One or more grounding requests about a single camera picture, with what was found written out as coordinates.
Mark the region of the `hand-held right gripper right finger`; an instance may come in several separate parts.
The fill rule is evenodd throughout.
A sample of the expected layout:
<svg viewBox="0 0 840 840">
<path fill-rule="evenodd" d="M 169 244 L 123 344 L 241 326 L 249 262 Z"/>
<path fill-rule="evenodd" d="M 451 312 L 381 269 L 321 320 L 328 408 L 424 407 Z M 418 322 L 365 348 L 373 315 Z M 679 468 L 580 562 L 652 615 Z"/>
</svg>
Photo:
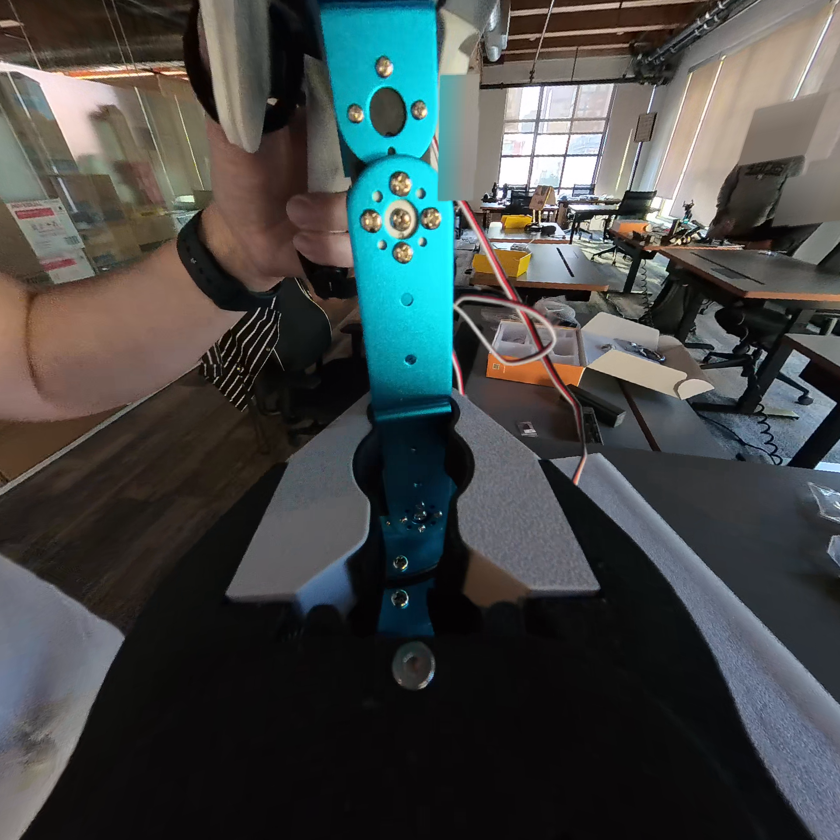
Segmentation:
<svg viewBox="0 0 840 840">
<path fill-rule="evenodd" d="M 478 633 L 500 602 L 598 596 L 540 458 L 467 397 L 450 403 L 444 466 L 455 491 L 434 577 L 434 632 Z"/>
</svg>

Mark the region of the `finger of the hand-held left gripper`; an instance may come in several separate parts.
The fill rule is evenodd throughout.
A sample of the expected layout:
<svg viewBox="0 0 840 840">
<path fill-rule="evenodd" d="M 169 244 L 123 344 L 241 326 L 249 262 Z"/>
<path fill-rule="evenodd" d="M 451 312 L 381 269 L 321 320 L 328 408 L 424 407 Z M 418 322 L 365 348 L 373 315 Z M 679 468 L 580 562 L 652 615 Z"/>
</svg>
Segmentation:
<svg viewBox="0 0 840 840">
<path fill-rule="evenodd" d="M 461 76 L 481 36 L 497 23 L 500 2 L 437 1 L 437 64 L 440 76 Z"/>
</svg>

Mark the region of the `blue toy robot arm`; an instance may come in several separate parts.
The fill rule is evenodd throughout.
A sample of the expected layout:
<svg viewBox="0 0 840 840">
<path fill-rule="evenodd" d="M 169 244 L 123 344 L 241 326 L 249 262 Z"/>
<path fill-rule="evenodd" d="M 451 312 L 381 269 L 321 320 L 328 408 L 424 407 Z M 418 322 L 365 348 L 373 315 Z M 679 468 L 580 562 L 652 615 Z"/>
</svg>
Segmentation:
<svg viewBox="0 0 840 840">
<path fill-rule="evenodd" d="M 429 596 L 456 483 L 455 213 L 429 156 L 438 127 L 435 2 L 318 2 L 347 163 L 353 269 L 371 431 L 353 456 L 368 527 L 353 581 L 360 628 L 400 643 L 434 636 Z"/>
</svg>

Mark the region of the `dark grey cluttered desk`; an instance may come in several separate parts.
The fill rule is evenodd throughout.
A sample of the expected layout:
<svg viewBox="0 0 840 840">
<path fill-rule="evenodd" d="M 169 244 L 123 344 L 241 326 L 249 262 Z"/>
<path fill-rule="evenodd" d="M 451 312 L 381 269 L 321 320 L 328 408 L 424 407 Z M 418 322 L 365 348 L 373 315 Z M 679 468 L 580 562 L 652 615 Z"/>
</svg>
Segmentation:
<svg viewBox="0 0 840 840">
<path fill-rule="evenodd" d="M 579 454 L 571 410 L 555 389 L 489 378 L 487 350 L 472 334 L 458 335 L 455 349 L 465 376 L 465 393 L 482 411 L 541 458 Z M 631 448 L 728 459 L 722 446 L 685 402 L 594 371 L 583 373 L 581 388 L 626 409 L 619 427 L 599 423 L 603 445 L 591 446 L 593 452 Z M 539 437 L 521 437 L 519 421 L 533 423 Z"/>
</svg>

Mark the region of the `empty black desk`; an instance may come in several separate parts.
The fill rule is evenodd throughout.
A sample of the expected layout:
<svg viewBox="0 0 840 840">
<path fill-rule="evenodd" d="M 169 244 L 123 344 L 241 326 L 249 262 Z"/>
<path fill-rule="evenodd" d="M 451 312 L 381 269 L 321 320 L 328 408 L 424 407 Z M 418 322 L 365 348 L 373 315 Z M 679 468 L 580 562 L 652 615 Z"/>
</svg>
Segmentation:
<svg viewBox="0 0 840 840">
<path fill-rule="evenodd" d="M 721 305 L 741 303 L 747 310 L 760 303 L 779 302 L 790 315 L 780 334 L 770 343 L 756 380 L 740 398 L 725 403 L 694 401 L 698 412 L 755 414 L 775 376 L 781 373 L 791 349 L 783 344 L 788 333 L 802 334 L 811 318 L 822 309 L 838 309 L 839 278 L 823 268 L 785 255 L 731 248 L 665 248 L 668 273 L 680 270 L 677 279 L 688 286 L 689 295 L 675 337 L 684 340 L 697 320 L 704 301 Z"/>
<path fill-rule="evenodd" d="M 613 253 L 629 259 L 623 293 L 633 293 L 638 271 L 647 261 L 668 249 L 742 249 L 744 246 L 726 239 L 707 237 L 701 224 L 683 223 L 676 219 L 666 230 L 652 229 L 650 223 L 639 220 L 615 220 L 604 231 L 610 246 L 598 255 Z"/>
</svg>

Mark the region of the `dark desk with wooden edge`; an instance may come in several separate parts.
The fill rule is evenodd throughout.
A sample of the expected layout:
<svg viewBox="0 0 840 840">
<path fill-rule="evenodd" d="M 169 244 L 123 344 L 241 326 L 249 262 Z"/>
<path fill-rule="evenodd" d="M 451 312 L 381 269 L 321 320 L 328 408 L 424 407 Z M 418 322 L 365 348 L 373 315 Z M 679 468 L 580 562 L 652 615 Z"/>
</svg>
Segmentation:
<svg viewBox="0 0 840 840">
<path fill-rule="evenodd" d="M 803 381 L 835 403 L 820 425 L 794 454 L 789 466 L 814 469 L 839 440 L 839 338 L 835 335 L 786 333 L 783 346 L 804 355 Z"/>
</svg>

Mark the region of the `person's left hand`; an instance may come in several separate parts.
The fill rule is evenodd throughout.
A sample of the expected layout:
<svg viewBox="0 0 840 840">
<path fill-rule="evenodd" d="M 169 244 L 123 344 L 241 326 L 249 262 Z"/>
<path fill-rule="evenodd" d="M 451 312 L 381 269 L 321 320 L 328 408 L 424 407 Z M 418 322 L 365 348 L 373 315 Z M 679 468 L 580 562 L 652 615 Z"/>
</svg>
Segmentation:
<svg viewBox="0 0 840 840">
<path fill-rule="evenodd" d="M 307 110 L 264 135 L 248 153 L 205 120 L 213 202 L 201 220 L 206 247 L 226 271 L 254 291 L 301 277 L 300 256 L 319 266 L 351 268 L 345 192 L 308 189 Z"/>
</svg>

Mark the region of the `white foam sheet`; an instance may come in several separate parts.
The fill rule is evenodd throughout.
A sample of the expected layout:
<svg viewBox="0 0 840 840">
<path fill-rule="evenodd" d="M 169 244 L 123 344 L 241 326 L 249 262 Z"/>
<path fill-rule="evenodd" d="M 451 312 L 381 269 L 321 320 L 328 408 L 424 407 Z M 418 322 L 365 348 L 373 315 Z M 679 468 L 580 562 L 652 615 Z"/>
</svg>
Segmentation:
<svg viewBox="0 0 840 840">
<path fill-rule="evenodd" d="M 541 467 L 634 632 L 626 655 L 765 836 L 838 838 L 838 701 L 604 456 Z"/>
</svg>

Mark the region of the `small black case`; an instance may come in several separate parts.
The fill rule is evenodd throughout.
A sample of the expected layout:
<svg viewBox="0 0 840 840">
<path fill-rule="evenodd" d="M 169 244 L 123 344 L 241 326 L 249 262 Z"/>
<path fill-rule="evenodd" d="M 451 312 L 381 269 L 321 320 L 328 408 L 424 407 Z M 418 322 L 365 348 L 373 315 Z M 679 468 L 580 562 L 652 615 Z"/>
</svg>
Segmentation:
<svg viewBox="0 0 840 840">
<path fill-rule="evenodd" d="M 577 385 L 568 385 L 570 393 L 586 410 L 591 410 L 600 424 L 608 427 L 619 427 L 626 416 L 627 410 L 608 402 Z"/>
</svg>

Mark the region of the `large glass window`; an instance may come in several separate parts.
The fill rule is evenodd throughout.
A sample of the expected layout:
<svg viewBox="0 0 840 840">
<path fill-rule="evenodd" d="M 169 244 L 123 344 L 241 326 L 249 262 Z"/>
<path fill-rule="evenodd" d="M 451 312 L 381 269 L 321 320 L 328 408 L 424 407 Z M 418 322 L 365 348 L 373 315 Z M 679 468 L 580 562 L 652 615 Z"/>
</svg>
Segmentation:
<svg viewBox="0 0 840 840">
<path fill-rule="evenodd" d="M 497 184 L 594 192 L 616 85 L 511 87 L 506 91 Z"/>
</svg>

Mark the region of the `striped black white cloth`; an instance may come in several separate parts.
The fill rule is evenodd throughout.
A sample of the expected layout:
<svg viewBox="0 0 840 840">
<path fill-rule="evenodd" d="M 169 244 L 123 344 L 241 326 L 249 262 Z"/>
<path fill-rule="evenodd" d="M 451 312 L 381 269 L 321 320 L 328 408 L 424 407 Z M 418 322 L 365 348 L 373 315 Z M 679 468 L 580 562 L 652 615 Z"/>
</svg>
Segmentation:
<svg viewBox="0 0 840 840">
<path fill-rule="evenodd" d="M 248 409 L 257 377 L 277 348 L 280 319 L 276 304 L 245 313 L 198 363 L 202 378 L 240 412 Z"/>
</svg>

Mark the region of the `black swivel office chair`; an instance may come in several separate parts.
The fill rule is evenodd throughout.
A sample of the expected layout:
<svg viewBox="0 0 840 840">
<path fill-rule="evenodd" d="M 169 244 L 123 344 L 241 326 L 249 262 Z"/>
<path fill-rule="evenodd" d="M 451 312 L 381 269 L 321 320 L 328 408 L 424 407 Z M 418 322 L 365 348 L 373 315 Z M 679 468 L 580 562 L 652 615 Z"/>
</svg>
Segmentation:
<svg viewBox="0 0 840 840">
<path fill-rule="evenodd" d="M 343 325 L 350 355 L 327 360 L 333 327 L 303 281 L 283 280 L 278 302 L 279 338 L 256 377 L 249 409 L 253 417 L 278 417 L 289 445 L 300 447 L 369 391 L 363 331 L 357 321 Z"/>
<path fill-rule="evenodd" d="M 760 399 L 773 381 L 779 380 L 800 393 L 797 403 L 813 404 L 809 391 L 781 372 L 785 359 L 776 362 L 777 347 L 788 333 L 805 333 L 815 315 L 813 309 L 776 311 L 768 306 L 747 308 L 730 306 L 719 309 L 715 320 L 724 331 L 738 339 L 734 350 L 710 351 L 703 359 L 702 370 L 740 369 L 748 380 L 742 397 L 732 404 L 695 403 L 694 407 L 712 413 L 754 414 Z"/>
</svg>

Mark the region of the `black ceiling pipe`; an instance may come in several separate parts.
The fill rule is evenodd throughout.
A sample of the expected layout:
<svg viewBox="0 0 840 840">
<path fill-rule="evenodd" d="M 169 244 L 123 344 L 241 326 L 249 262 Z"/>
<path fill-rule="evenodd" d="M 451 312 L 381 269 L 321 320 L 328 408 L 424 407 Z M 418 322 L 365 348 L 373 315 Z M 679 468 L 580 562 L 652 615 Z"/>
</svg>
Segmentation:
<svg viewBox="0 0 840 840">
<path fill-rule="evenodd" d="M 689 47 L 715 32 L 727 21 L 742 14 L 756 1 L 716 1 L 691 24 L 653 51 L 635 56 L 632 79 L 639 84 L 667 85 L 674 78 L 679 61 Z"/>
</svg>

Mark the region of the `long grey work table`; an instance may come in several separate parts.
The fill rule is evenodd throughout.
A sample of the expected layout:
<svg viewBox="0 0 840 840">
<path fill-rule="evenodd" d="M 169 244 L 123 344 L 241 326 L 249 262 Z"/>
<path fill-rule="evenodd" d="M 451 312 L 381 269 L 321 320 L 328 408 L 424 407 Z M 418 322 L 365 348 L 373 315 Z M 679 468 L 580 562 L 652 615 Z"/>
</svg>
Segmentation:
<svg viewBox="0 0 840 840">
<path fill-rule="evenodd" d="M 591 261 L 576 245 L 491 244 L 492 248 L 530 250 L 532 257 L 528 271 L 508 281 L 521 294 L 531 297 L 538 292 L 546 295 L 550 291 L 561 294 L 589 295 L 592 292 L 614 291 L 615 285 L 606 268 Z"/>
</svg>

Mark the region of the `person's white clothing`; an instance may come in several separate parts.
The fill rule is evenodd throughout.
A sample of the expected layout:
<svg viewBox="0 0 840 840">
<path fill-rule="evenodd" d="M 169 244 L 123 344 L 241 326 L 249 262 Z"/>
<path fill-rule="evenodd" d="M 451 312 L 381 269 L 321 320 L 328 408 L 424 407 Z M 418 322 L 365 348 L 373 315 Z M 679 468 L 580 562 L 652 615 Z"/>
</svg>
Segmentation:
<svg viewBox="0 0 840 840">
<path fill-rule="evenodd" d="M 124 635 L 1 558 L 1 838 L 18 839 L 75 751 Z"/>
</svg>

